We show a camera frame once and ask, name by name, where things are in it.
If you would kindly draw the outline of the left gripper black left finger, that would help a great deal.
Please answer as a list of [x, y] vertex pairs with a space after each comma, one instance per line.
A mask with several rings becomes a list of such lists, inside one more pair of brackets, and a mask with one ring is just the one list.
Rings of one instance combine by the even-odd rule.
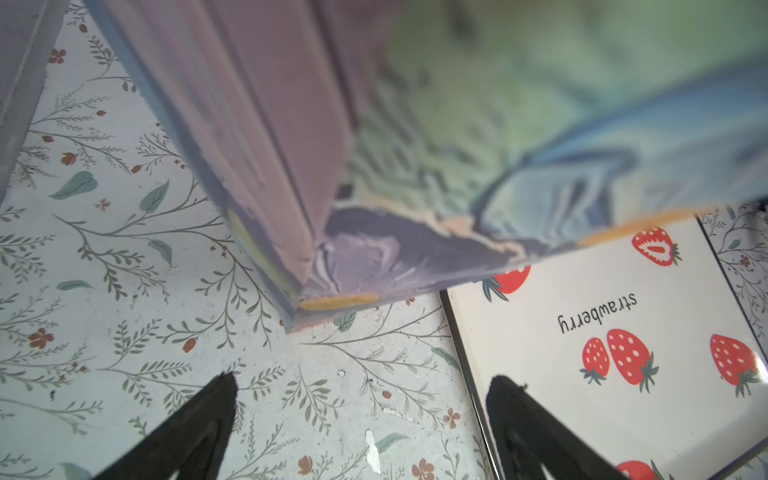
[[98, 479], [215, 479], [233, 431], [235, 376], [214, 377]]

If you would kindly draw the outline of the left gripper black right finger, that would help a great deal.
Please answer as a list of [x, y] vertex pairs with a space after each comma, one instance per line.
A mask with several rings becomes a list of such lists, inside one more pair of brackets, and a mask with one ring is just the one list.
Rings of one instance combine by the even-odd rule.
[[492, 379], [485, 405], [503, 479], [625, 477], [508, 377]]

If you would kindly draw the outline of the floral paper bag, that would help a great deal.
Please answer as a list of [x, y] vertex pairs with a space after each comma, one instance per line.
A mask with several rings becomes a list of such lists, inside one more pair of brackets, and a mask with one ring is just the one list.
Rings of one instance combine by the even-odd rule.
[[767, 194], [763, 1], [92, 1], [287, 330]]

